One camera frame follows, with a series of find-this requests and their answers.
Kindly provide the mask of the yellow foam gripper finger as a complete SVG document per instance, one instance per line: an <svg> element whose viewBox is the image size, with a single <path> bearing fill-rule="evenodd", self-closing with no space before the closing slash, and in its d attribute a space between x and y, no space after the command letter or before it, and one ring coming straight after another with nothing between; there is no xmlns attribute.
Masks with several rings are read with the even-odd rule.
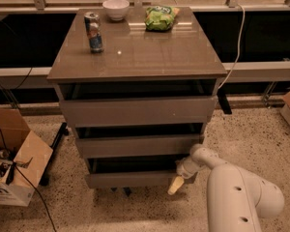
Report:
<svg viewBox="0 0 290 232"><path fill-rule="evenodd" d="M172 179L170 186L168 188L167 193L169 195L173 195L177 192L177 190L184 184L185 179L181 176L176 176Z"/></svg>

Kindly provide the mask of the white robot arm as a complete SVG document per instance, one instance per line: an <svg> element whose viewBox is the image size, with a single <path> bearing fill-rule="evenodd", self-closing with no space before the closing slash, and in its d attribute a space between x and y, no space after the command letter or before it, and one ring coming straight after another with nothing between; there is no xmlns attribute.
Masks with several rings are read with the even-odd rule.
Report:
<svg viewBox="0 0 290 232"><path fill-rule="evenodd" d="M209 232L262 232L259 220L274 218L284 208L281 189L264 178L232 164L200 144L177 164L168 193L173 195L203 168L209 168L207 214Z"/></svg>

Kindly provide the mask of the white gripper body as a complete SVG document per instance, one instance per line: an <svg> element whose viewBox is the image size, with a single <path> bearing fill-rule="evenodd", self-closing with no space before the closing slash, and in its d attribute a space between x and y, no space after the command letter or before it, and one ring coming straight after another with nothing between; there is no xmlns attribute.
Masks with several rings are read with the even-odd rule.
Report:
<svg viewBox="0 0 290 232"><path fill-rule="evenodd" d="M180 177L190 179L202 168L203 165L201 163L194 161L192 157L186 157L178 162L176 172Z"/></svg>

